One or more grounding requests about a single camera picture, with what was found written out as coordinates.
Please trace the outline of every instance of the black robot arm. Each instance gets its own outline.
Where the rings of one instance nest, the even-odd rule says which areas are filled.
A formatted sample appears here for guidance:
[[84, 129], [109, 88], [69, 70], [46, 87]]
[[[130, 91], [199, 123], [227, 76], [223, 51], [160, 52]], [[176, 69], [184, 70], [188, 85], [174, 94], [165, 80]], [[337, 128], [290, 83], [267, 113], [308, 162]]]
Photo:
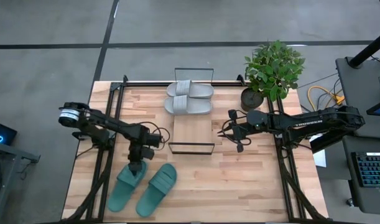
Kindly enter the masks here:
[[150, 133], [150, 129], [142, 124], [127, 124], [118, 119], [105, 115], [100, 110], [90, 109], [84, 103], [64, 103], [58, 122], [63, 126], [78, 128], [81, 135], [89, 136], [97, 147], [105, 147], [111, 139], [108, 130], [122, 134], [130, 141], [128, 159], [129, 169], [135, 175], [140, 171], [143, 158], [152, 159], [154, 150], [162, 142], [160, 134]]
[[[236, 110], [228, 111], [230, 120], [227, 120], [220, 135], [236, 143], [238, 152], [243, 151], [243, 146], [249, 145], [251, 140], [247, 136], [257, 133], [271, 133], [282, 135], [283, 147], [297, 147], [298, 143], [315, 134], [321, 137], [312, 142], [314, 152], [323, 149], [337, 141], [344, 135], [360, 128], [365, 122], [358, 110], [351, 106], [339, 108], [327, 108], [310, 113], [288, 115], [280, 112], [264, 113], [252, 110], [245, 116], [238, 117]], [[246, 118], [245, 123], [237, 123], [237, 119]], [[232, 134], [225, 132], [232, 129]]]

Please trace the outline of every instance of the wooden tabletop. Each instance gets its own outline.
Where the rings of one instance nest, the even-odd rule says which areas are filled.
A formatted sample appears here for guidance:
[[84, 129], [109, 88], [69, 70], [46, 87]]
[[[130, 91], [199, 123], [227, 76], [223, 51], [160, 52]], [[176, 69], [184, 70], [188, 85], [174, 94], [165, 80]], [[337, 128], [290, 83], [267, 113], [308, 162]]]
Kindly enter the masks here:
[[[90, 107], [105, 111], [111, 82], [95, 82]], [[120, 119], [127, 123], [152, 121], [159, 127], [174, 130], [174, 117], [164, 110], [167, 98], [165, 87], [126, 87]], [[215, 87], [211, 112], [212, 141], [216, 144], [211, 156], [173, 155], [166, 146], [156, 151], [146, 176], [135, 190], [124, 210], [118, 213], [105, 210], [105, 222], [283, 222], [287, 221], [284, 195], [280, 181], [276, 147], [268, 133], [250, 136], [252, 144], [237, 153], [236, 145], [217, 136], [228, 110], [240, 110], [239, 96], [243, 87]], [[295, 90], [283, 100], [285, 112], [301, 113]], [[268, 112], [267, 101], [259, 110]], [[154, 127], [146, 124], [151, 130]], [[109, 181], [110, 193], [116, 176], [128, 163], [129, 142], [118, 135], [113, 167]], [[89, 141], [80, 143], [78, 153], [91, 147]], [[74, 165], [63, 218], [69, 217], [81, 204], [90, 190], [97, 150], [79, 157]], [[294, 150], [300, 187], [314, 207], [328, 216], [312, 152], [306, 148]], [[164, 198], [157, 210], [148, 218], [135, 211], [136, 203], [148, 186], [148, 181], [165, 163], [177, 170], [177, 183]], [[100, 192], [96, 198], [98, 212]], [[292, 205], [297, 211], [294, 193]]]

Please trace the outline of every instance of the slide sandal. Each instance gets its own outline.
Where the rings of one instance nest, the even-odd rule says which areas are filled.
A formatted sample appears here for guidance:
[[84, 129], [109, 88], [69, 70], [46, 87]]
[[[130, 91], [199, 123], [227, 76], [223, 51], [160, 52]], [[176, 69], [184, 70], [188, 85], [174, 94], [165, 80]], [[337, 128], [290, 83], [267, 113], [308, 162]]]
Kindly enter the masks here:
[[123, 167], [122, 171], [116, 177], [115, 187], [108, 199], [108, 209], [111, 212], [121, 211], [130, 200], [134, 189], [139, 185], [147, 172], [147, 163], [141, 161], [142, 169], [133, 176], [129, 166]]
[[137, 203], [137, 214], [141, 217], [150, 216], [175, 185], [176, 179], [175, 167], [171, 164], [164, 164], [151, 178], [148, 188]]
[[210, 99], [213, 96], [213, 87], [185, 80], [170, 84], [166, 92], [168, 96], [188, 95], [191, 98]]
[[212, 102], [188, 96], [169, 97], [165, 100], [165, 110], [172, 115], [208, 114], [212, 111]]

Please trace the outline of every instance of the keyboard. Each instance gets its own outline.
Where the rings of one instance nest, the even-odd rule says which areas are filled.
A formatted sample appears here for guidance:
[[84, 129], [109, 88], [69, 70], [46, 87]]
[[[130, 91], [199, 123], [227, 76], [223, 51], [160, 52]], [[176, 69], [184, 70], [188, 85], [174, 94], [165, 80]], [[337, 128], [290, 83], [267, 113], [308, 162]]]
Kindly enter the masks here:
[[380, 152], [352, 152], [361, 187], [380, 187]]

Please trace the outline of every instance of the gray floor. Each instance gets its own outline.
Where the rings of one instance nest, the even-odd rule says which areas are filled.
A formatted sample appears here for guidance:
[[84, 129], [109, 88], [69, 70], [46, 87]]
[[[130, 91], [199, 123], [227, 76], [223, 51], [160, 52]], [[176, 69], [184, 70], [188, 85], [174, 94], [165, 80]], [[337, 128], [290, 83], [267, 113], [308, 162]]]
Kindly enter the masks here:
[[[0, 0], [0, 44], [102, 43], [113, 0]], [[121, 1], [111, 43], [373, 40], [380, 34], [378, 0], [146, 0]], [[336, 73], [335, 59], [364, 45], [294, 47], [306, 58], [299, 86]], [[215, 80], [243, 73], [253, 47], [108, 49], [101, 80], [173, 80], [175, 67], [214, 68]], [[99, 49], [0, 50], [0, 122], [18, 130], [15, 144], [42, 155], [19, 180], [4, 223], [59, 220], [77, 141], [57, 123], [66, 101], [88, 101]], [[178, 73], [178, 79], [210, 73]], [[337, 75], [312, 85], [331, 90]], [[301, 104], [311, 109], [305, 85]], [[320, 90], [313, 90], [316, 102]], [[324, 107], [326, 98], [320, 104]], [[347, 182], [321, 179], [331, 218], [380, 223], [350, 208]]]

